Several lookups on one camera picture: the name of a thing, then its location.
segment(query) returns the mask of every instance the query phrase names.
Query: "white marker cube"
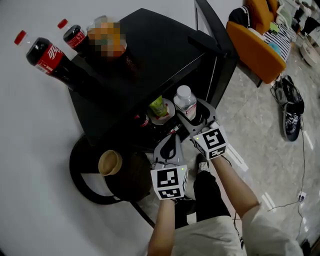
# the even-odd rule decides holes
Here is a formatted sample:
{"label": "white marker cube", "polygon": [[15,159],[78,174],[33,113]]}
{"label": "white marker cube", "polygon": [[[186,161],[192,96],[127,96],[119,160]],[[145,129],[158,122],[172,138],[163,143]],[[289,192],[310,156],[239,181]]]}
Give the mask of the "white marker cube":
{"label": "white marker cube", "polygon": [[185,195],[187,170],[186,165],[151,170],[153,189],[160,200],[182,198]]}
{"label": "white marker cube", "polygon": [[228,139],[223,126],[210,129],[193,137],[196,148],[210,160],[221,156],[227,151]]}

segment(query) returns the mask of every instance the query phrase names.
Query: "white bottle cap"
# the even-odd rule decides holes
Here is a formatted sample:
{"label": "white bottle cap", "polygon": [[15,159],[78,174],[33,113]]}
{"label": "white bottle cap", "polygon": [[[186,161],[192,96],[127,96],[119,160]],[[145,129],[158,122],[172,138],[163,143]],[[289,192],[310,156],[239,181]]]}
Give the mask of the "white bottle cap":
{"label": "white bottle cap", "polygon": [[179,98],[186,99],[191,96],[191,89],[187,85],[181,85],[176,90],[176,94]]}

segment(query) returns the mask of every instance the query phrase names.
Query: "red bottle cap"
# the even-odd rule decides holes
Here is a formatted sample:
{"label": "red bottle cap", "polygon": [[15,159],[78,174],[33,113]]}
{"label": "red bottle cap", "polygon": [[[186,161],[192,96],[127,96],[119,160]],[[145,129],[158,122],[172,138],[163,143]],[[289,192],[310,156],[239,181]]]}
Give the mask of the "red bottle cap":
{"label": "red bottle cap", "polygon": [[27,34],[26,31],[21,30],[20,33],[16,36],[14,43],[16,45],[19,45],[21,43],[22,39],[24,39],[26,34]]}
{"label": "red bottle cap", "polygon": [[67,25],[68,21],[64,18],[63,20],[61,20],[58,24],[58,28],[62,29],[65,25]]}

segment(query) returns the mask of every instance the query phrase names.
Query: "power socket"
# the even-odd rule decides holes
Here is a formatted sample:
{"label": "power socket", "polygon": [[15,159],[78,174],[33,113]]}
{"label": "power socket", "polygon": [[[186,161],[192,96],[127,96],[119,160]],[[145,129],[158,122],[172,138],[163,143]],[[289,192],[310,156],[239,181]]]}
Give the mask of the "power socket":
{"label": "power socket", "polygon": [[298,193],[299,202],[302,202],[303,200],[305,200],[306,196],[307,196],[307,193],[303,191],[299,192]]}

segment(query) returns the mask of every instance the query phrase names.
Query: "forearm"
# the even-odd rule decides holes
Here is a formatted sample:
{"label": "forearm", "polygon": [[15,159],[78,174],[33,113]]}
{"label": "forearm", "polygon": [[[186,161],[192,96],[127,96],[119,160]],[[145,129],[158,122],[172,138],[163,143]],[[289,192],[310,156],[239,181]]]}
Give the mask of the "forearm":
{"label": "forearm", "polygon": [[232,206],[240,216],[259,204],[256,195],[221,156],[211,160]]}
{"label": "forearm", "polygon": [[174,246],[175,203],[162,200],[148,246],[148,256],[170,256]]}

